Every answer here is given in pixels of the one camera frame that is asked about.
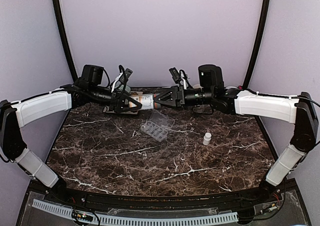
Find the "orange pill bottle grey cap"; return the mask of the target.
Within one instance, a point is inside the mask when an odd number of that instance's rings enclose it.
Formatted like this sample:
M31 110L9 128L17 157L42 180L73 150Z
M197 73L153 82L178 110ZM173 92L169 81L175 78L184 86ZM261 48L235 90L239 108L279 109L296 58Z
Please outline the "orange pill bottle grey cap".
M141 94L141 95L131 95L131 98L142 104L140 110L153 110L160 109L161 105L154 101L157 94Z

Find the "clear plastic pill organizer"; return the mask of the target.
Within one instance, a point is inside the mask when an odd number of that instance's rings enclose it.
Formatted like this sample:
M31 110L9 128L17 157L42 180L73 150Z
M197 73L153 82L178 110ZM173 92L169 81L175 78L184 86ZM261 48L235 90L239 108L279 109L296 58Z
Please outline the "clear plastic pill organizer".
M141 125L140 129L158 142L167 138L169 130L173 127L175 120L162 114L160 111L153 111L149 120Z

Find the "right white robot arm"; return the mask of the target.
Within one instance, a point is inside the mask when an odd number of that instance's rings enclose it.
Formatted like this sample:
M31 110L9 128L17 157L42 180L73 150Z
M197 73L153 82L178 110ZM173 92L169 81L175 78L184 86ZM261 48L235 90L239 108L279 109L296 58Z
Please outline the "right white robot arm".
M210 105L224 114L261 116L294 124L294 134L288 146L266 174L263 180L266 184L255 192L255 198L260 203L273 197L274 187L319 144L317 103L307 92L285 96L250 89L228 89L224 86L221 68L210 64L198 68L200 87L186 88L180 84L182 77L177 69L171 68L169 71L176 85L155 97L155 102L162 106L180 108Z

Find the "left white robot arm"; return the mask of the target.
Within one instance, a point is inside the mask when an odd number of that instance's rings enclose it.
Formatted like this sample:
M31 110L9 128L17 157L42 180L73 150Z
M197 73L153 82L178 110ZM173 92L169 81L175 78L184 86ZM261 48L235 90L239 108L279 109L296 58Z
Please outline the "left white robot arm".
M0 157L5 163L15 162L47 188L60 204L71 199L64 180L36 156L24 142L21 128L31 122L60 111L68 111L87 103L108 106L115 113L138 111L142 104L126 91L132 71L119 67L119 75L112 84L101 86L106 71L101 66L84 65L82 74L73 84L61 86L47 93L20 101L0 103Z

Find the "left black frame post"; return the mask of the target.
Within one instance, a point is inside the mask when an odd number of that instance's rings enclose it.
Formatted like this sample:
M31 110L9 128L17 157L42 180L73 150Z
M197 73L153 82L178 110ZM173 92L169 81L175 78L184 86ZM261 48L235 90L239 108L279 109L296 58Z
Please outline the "left black frame post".
M74 82L77 80L78 74L76 71L71 48L70 48L67 33L66 33L66 28L65 28L65 24L64 24L63 12L62 12L60 0L52 0L52 5L53 5L56 25L57 25L62 49L64 52L64 56L65 56L65 59L67 62L67 66L68 66L68 70L70 72L71 78Z

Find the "floral square plate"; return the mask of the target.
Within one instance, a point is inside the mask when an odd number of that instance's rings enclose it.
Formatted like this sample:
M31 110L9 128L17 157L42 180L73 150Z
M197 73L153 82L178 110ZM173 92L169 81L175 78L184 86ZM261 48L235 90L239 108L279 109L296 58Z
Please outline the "floral square plate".
M109 105L105 105L102 109L103 113L114 114L131 114L139 111L142 103L135 100L128 93L123 93L119 98L111 101Z

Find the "black frame post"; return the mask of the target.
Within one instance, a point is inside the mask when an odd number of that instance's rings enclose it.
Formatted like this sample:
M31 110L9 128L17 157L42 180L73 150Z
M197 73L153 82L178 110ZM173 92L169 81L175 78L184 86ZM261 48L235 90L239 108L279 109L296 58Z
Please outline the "black frame post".
M64 56L65 56L65 59L67 62L67 66L68 66L68 70L70 72L71 78L74 82L77 80L78 74L76 71L71 48L70 48L67 33L66 33L66 28L65 28L65 24L64 24L63 12L62 12L60 0L52 0L52 5L53 5L56 25L57 25L62 49L64 52Z
M254 72L256 62L258 59L261 43L263 40L264 30L265 30L265 26L266 26L267 17L268 17L269 5L270 5L270 0L262 0L259 22L258 22L258 26L257 26L257 31L256 31L256 36L255 36L253 48L252 48L252 53L250 56L250 60L249 60L247 71L246 71L246 74L244 77L244 81L242 84L243 89L247 89L249 87L252 76L253 76L253 72Z

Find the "right black frame post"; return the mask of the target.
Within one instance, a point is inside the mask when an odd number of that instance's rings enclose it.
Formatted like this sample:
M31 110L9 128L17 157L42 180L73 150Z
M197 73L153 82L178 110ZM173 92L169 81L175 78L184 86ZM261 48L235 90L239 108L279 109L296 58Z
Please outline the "right black frame post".
M243 89L247 89L249 87L252 76L253 76L253 72L254 72L256 62L258 59L261 43L263 40L264 30L265 30L265 26L266 26L267 17L268 17L269 5L270 5L270 0L262 0L259 22L258 22L258 26L257 26L257 31L256 31L256 36L255 36L253 48L252 48L252 53L250 56L250 60L249 60L247 71L246 71L246 74L244 77L244 81L242 84Z

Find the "beige ceramic mug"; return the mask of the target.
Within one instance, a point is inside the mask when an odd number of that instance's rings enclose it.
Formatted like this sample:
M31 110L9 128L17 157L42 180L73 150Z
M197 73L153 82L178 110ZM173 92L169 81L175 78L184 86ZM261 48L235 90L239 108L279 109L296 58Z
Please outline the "beige ceramic mug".
M204 105L195 106L193 108L193 111L196 113L203 113L205 111L205 106Z

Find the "small white pill bottle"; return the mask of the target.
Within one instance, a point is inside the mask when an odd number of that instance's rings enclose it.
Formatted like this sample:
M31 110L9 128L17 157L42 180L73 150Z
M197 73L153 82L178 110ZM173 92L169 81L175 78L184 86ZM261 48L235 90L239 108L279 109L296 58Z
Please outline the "small white pill bottle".
M209 132L205 133L202 141L203 145L209 145L211 138L212 138L212 135Z

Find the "green ceramic bowl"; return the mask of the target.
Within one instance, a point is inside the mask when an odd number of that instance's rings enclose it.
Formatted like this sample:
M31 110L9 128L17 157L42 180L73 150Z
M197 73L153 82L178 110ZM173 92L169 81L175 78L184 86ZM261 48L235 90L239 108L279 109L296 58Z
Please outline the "green ceramic bowl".
M130 92L131 92L131 87L128 86L128 85L126 85L126 86L120 85L120 86L118 87L118 90L119 90L120 92L121 92L122 90L125 90L127 93L130 93Z

